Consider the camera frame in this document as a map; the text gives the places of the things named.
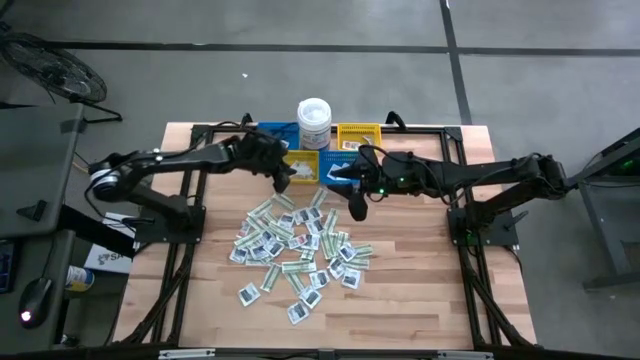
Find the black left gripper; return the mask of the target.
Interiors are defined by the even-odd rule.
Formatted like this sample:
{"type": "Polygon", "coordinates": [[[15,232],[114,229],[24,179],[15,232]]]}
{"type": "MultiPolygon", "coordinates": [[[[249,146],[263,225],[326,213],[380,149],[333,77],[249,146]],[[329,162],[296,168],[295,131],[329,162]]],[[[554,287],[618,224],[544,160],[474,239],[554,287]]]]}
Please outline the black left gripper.
{"type": "Polygon", "coordinates": [[[271,177],[276,193],[283,193],[290,184],[290,177],[296,173],[284,162],[288,149],[275,138],[257,132],[246,133],[235,145],[233,169],[241,169],[252,174],[271,177]]]}

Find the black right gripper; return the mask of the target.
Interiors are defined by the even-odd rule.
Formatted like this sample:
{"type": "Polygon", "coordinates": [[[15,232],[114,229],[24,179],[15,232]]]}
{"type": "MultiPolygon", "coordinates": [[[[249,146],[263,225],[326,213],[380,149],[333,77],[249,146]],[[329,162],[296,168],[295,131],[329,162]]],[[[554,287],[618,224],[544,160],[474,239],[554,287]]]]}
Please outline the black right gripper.
{"type": "Polygon", "coordinates": [[[366,197],[371,193],[380,195],[380,190],[389,186],[389,178],[383,172],[374,152],[360,152],[356,160],[349,164],[349,167],[334,171],[334,175],[357,180],[356,185],[330,184],[327,189],[344,197],[349,198],[348,209],[352,218],[361,222],[367,217],[368,205],[366,197]]]}

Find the yellow plastic basket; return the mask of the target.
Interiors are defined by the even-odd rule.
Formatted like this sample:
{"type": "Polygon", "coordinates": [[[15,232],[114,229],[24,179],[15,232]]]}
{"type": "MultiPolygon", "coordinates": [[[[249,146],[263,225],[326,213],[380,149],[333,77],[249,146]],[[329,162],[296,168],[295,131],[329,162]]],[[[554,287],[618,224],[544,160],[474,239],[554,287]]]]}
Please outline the yellow plastic basket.
{"type": "Polygon", "coordinates": [[[316,179],[314,181],[299,181],[290,177],[291,182],[294,184],[315,184],[319,181],[319,152],[311,150],[290,150],[284,157],[284,162],[291,164],[296,161],[309,161],[313,162],[316,170],[316,179]]]}
{"type": "Polygon", "coordinates": [[[379,124],[373,123],[341,123],[337,126],[337,148],[345,150],[342,146],[344,141],[359,142],[362,145],[368,145],[363,139],[366,134],[376,134],[378,136],[380,146],[382,143],[382,132],[379,124]]]}

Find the blue plastic basket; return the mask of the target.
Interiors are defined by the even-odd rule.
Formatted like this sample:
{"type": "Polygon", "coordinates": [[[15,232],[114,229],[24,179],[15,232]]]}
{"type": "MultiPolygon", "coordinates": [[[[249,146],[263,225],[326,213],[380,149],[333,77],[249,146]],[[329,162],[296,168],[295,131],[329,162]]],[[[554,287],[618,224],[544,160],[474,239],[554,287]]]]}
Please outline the blue plastic basket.
{"type": "Polygon", "coordinates": [[[323,185],[356,183],[356,180],[349,182],[332,182],[327,178],[327,173],[332,164],[348,163],[352,164],[358,158],[356,151],[321,151],[319,153],[319,181],[323,185]]]}
{"type": "Polygon", "coordinates": [[[297,122],[260,122],[257,128],[278,138],[287,149],[299,149],[300,134],[297,122]]]}

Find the white disinfecting wipes canister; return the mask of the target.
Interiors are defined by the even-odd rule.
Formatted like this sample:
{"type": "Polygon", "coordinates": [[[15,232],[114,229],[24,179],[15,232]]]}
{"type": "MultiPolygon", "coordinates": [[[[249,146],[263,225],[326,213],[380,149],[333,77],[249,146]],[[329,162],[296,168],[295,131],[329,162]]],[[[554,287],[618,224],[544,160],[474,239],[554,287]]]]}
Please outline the white disinfecting wipes canister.
{"type": "Polygon", "coordinates": [[[304,150],[327,150],[331,142],[332,111],[320,98],[301,101],[297,108],[299,144],[304,150]]]}

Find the white cardboard box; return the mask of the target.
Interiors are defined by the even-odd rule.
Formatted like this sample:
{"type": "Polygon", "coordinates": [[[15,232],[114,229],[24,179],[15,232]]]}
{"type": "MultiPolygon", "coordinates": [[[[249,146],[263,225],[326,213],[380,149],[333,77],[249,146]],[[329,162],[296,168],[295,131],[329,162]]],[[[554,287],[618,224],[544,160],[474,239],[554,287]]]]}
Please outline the white cardboard box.
{"type": "MultiPolygon", "coordinates": [[[[121,220],[127,218],[128,215],[107,212],[103,223],[109,228],[119,231],[131,239],[134,239],[135,230],[132,227],[127,227],[121,223],[121,220]]],[[[131,258],[94,244],[87,255],[83,267],[95,271],[129,274],[132,263],[133,261],[131,258]]]]}

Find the white and yellow can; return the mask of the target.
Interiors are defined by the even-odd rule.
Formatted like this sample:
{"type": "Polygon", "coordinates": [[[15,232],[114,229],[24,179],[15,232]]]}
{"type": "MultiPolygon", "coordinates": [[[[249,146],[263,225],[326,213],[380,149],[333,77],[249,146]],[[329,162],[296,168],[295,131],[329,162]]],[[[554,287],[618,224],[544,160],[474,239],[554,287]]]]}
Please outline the white and yellow can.
{"type": "Polygon", "coordinates": [[[82,267],[70,265],[67,270],[65,289],[71,292],[86,292],[95,281],[94,273],[82,267]]]}

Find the grey desk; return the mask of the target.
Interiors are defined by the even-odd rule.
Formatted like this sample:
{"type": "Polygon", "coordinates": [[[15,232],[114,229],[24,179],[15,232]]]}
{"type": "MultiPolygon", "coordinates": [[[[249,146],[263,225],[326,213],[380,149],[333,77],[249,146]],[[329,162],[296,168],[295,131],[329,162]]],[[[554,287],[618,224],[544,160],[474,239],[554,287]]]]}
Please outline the grey desk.
{"type": "Polygon", "coordinates": [[[49,350],[59,340],[64,285],[75,234],[58,228],[83,115],[79,105],[0,110],[0,240],[19,247],[13,290],[0,294],[0,354],[49,350]],[[48,202],[39,222],[16,214],[38,200],[48,202]],[[48,315],[25,329],[20,296],[34,279],[53,281],[48,315]]]}

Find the black floor fan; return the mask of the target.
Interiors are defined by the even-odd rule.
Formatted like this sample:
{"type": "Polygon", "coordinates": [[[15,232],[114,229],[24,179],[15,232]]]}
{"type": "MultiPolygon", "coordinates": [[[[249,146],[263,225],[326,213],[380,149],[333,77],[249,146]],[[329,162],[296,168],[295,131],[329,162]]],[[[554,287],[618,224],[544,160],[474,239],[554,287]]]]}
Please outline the black floor fan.
{"type": "Polygon", "coordinates": [[[103,78],[70,52],[50,47],[44,39],[31,34],[6,31],[0,35],[0,59],[49,95],[56,94],[71,104],[107,114],[86,119],[87,123],[123,121],[119,112],[100,106],[108,93],[103,78]]]}

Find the small black desk clip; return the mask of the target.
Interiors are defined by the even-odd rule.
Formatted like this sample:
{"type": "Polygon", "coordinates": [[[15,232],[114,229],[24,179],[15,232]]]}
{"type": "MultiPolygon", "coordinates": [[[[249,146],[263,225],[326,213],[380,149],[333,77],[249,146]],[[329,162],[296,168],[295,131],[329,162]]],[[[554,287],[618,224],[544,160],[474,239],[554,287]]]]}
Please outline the small black desk clip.
{"type": "Polygon", "coordinates": [[[47,205],[47,201],[38,200],[34,205],[17,209],[16,214],[28,220],[39,222],[44,215],[47,205]]]}

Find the grey metal cart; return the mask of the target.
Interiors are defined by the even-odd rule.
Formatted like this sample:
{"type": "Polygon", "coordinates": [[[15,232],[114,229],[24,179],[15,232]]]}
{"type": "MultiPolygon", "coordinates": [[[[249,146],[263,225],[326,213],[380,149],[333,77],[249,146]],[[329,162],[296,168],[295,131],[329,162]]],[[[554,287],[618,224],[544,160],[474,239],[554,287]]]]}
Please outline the grey metal cart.
{"type": "Polygon", "coordinates": [[[609,267],[584,289],[640,286],[640,127],[594,156],[579,190],[609,267]]]}

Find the black computer mouse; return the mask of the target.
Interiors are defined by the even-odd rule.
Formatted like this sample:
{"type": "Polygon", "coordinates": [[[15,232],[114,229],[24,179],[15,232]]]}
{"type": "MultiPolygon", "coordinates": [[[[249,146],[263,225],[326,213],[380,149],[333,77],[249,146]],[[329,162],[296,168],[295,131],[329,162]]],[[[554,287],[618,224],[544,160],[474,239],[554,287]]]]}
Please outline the black computer mouse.
{"type": "Polygon", "coordinates": [[[19,321],[23,328],[36,328],[46,320],[52,283],[51,279],[40,277],[24,288],[18,305],[19,321]]]}

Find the dark device with blue keys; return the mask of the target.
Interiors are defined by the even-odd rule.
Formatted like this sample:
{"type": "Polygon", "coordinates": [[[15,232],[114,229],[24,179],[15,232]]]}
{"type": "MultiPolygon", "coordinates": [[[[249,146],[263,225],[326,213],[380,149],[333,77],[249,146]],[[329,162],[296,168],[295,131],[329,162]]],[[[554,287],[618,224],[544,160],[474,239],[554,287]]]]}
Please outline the dark device with blue keys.
{"type": "Polygon", "coordinates": [[[14,282],[15,244],[0,240],[0,294],[12,291],[14,282]]]}

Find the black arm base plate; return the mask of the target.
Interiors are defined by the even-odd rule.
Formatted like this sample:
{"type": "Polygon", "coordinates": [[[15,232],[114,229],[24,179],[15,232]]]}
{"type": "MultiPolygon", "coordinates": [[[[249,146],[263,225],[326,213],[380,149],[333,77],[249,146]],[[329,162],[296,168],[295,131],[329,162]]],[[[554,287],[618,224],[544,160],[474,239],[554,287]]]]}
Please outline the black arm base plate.
{"type": "Polygon", "coordinates": [[[511,211],[495,217],[489,225],[472,228],[467,224],[463,208],[447,210],[447,222],[451,242],[459,247],[472,246],[518,246],[516,224],[528,214],[527,211],[513,215],[511,211]]]}
{"type": "Polygon", "coordinates": [[[140,217],[146,222],[136,226],[135,240],[140,243],[196,244],[202,240],[206,208],[188,206],[188,213],[161,214],[142,208],[140,217]]]}

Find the silver edge bracket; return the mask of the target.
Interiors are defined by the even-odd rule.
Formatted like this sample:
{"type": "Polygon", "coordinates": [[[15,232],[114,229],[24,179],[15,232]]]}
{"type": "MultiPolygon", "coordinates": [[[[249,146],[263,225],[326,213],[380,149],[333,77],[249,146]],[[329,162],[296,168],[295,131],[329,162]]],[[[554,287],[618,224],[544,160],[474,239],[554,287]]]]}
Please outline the silver edge bracket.
{"type": "Polygon", "coordinates": [[[168,349],[158,354],[158,360],[209,360],[216,356],[213,348],[168,349]]]}
{"type": "Polygon", "coordinates": [[[439,351],[437,360],[494,360],[491,352],[443,350],[439,351]]]}

